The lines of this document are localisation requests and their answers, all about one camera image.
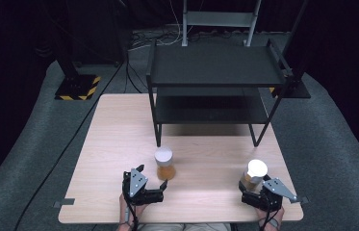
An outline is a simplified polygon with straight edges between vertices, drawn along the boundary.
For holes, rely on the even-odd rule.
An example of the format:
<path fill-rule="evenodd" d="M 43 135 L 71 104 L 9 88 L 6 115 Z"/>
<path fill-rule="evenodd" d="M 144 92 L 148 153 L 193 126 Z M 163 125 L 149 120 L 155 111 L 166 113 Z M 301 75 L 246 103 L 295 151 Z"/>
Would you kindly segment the amber jar with white lid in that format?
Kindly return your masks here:
<path fill-rule="evenodd" d="M 241 181 L 248 191 L 253 192 L 262 182 L 267 173 L 268 167 L 266 163 L 261 160 L 254 159 L 247 164 Z"/>
<path fill-rule="evenodd" d="M 154 159 L 157 164 L 158 178 L 160 180 L 171 180 L 176 173 L 172 150 L 166 146 L 161 146 L 156 150 Z"/>

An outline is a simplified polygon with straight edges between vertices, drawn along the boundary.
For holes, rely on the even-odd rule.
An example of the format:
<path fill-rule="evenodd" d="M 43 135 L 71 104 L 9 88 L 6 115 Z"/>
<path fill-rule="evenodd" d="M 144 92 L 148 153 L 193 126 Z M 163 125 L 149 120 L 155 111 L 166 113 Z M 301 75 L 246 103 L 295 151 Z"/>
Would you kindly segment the black stand with striped base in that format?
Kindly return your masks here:
<path fill-rule="evenodd" d="M 298 40 L 303 38 L 302 18 L 305 15 L 309 0 L 303 0 L 299 13 L 295 19 L 290 37 L 282 52 L 282 57 L 289 65 L 289 68 L 282 65 L 285 71 L 289 70 L 290 74 L 286 78 L 284 87 L 271 88 L 270 92 L 274 98 L 310 98 L 308 90 L 302 82 L 305 72 L 306 62 L 309 58 L 307 51 L 298 49 Z"/>
<path fill-rule="evenodd" d="M 100 77 L 92 74 L 79 74 L 69 58 L 66 46 L 58 31 L 58 24 L 50 20 L 50 35 L 54 43 L 54 53 L 64 79 L 58 87 L 55 98 L 59 100 L 89 100 L 94 95 Z"/>

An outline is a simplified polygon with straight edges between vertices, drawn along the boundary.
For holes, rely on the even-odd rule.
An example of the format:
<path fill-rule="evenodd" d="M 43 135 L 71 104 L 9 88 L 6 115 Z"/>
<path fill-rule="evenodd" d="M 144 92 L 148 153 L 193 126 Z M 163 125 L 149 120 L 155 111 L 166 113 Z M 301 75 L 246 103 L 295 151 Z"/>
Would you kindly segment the silver metal stand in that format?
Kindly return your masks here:
<path fill-rule="evenodd" d="M 250 46 L 255 31 L 262 0 L 256 0 L 254 10 L 247 13 L 189 11 L 188 0 L 183 0 L 182 45 L 188 45 L 189 26 L 236 27 L 247 28 L 244 46 Z"/>

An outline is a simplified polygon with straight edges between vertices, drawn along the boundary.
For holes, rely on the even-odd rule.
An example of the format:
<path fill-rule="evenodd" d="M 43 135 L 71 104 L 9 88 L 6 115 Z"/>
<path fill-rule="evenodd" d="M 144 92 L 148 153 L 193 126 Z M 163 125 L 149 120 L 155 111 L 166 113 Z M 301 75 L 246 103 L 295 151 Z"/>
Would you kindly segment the black two-tier metal rack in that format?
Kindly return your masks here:
<path fill-rule="evenodd" d="M 268 128 L 278 105 L 267 110 L 260 90 L 280 101 L 294 75 L 277 44 L 241 47 L 152 44 L 146 82 L 155 140 L 165 124 L 246 124 Z"/>

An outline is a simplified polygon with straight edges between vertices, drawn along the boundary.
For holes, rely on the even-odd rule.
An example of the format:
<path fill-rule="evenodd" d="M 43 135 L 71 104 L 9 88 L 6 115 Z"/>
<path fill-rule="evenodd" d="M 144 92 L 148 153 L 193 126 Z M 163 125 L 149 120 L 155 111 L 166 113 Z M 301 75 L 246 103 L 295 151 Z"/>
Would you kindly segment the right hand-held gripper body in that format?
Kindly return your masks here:
<path fill-rule="evenodd" d="M 294 195 L 279 178 L 273 178 L 263 182 L 258 193 L 242 193 L 242 202 L 266 212 L 274 212 L 281 209 L 284 197 L 291 203 L 297 202 L 297 195 Z"/>

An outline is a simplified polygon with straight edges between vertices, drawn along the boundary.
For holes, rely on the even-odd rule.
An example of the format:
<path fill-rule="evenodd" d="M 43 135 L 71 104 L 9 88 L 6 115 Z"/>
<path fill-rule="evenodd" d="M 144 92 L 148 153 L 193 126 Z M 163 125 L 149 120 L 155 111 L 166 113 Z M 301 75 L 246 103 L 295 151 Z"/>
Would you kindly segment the person's right hand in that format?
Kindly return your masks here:
<path fill-rule="evenodd" d="M 284 208 L 281 208 L 277 212 L 270 212 L 269 215 L 267 215 L 266 211 L 260 209 L 255 209 L 255 212 L 258 217 L 259 226 L 264 225 L 266 219 L 269 220 L 269 224 L 272 224 L 275 227 L 281 226 L 281 222 L 285 214 Z"/>

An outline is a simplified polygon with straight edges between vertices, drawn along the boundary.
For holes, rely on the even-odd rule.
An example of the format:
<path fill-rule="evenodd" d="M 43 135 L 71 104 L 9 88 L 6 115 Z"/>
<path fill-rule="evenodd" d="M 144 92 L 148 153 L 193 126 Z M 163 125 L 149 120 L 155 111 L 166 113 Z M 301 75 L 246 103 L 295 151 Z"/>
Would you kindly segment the person's left hand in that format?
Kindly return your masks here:
<path fill-rule="evenodd" d="M 146 205 L 129 207 L 125 201 L 124 195 L 119 197 L 120 215 L 118 225 L 121 223 L 134 224 L 134 218 L 140 218 Z"/>

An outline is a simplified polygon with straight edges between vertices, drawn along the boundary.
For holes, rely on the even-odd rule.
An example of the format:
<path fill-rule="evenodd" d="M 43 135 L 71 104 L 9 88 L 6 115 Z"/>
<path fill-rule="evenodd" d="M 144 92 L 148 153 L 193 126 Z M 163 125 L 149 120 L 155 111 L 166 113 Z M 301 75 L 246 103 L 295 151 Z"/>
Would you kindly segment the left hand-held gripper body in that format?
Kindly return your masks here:
<path fill-rule="evenodd" d="M 123 173 L 122 194 L 129 205 L 141 206 L 162 202 L 164 200 L 164 191 L 160 189 L 147 190 L 145 188 L 148 178 L 132 168 L 130 172 Z"/>

